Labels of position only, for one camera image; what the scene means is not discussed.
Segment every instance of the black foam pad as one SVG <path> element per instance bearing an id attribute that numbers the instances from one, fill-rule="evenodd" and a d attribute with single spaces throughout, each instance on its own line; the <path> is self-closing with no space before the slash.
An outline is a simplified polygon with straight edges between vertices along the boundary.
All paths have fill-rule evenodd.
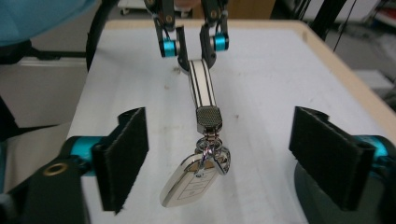
<path id="1" fill-rule="evenodd" d="M 119 115 L 120 125 L 92 149 L 102 205 L 122 209 L 149 151 L 145 108 Z"/>
<path id="2" fill-rule="evenodd" d="M 375 147 L 342 131 L 319 111 L 296 107 L 290 151 L 342 210 L 355 210 Z"/>

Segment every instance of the white wall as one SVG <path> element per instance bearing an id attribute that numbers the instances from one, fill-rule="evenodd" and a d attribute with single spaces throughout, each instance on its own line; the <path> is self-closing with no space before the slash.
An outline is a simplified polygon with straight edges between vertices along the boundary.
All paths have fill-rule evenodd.
<path id="1" fill-rule="evenodd" d="M 294 9 L 294 0 L 282 0 L 290 9 Z M 344 21 L 347 14 L 352 7 L 354 0 L 347 0 L 343 9 L 337 17 L 337 21 Z M 364 18 L 373 10 L 379 0 L 357 0 L 352 13 L 349 17 L 350 21 L 363 21 Z M 318 11 L 323 4 L 323 0 L 311 0 L 308 9 L 305 12 L 304 20 L 312 21 L 318 14 Z"/>

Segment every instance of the white table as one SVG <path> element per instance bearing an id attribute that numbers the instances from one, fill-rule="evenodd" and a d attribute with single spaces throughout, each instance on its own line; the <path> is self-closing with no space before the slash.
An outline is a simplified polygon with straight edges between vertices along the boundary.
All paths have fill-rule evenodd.
<path id="1" fill-rule="evenodd" d="M 186 25 L 189 58 L 200 58 L 200 21 Z M 298 22 L 230 21 L 230 49 L 211 69 L 230 172 L 196 203 L 160 205 L 167 179 L 201 137 L 188 77 L 162 59 L 151 21 L 104 30 L 69 136 L 107 135 L 117 115 L 147 109 L 149 152 L 116 217 L 102 212 L 95 179 L 83 178 L 92 223 L 306 223 L 289 151 L 294 107 L 327 113 L 351 134 L 396 142 L 396 118 L 308 28 Z"/>

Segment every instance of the striped strap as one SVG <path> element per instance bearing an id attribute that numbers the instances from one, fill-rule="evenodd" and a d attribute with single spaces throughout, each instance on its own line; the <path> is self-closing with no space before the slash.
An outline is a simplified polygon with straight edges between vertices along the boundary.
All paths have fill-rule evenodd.
<path id="1" fill-rule="evenodd" d="M 190 63 L 190 85 L 192 98 L 197 108 L 216 106 L 212 80 L 205 60 L 193 60 Z"/>

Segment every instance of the key fob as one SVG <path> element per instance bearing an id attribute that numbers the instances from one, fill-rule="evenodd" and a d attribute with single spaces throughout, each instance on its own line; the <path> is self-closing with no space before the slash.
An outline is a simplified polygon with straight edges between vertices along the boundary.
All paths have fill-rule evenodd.
<path id="1" fill-rule="evenodd" d="M 217 160 L 228 171 L 230 154 L 226 153 L 228 149 L 225 150 L 217 157 Z M 177 167 L 161 192 L 160 199 L 164 207 L 197 201 L 216 180 L 219 172 L 212 161 L 207 161 L 205 169 L 200 174 L 196 174 L 201 158 L 202 153 L 192 154 Z"/>

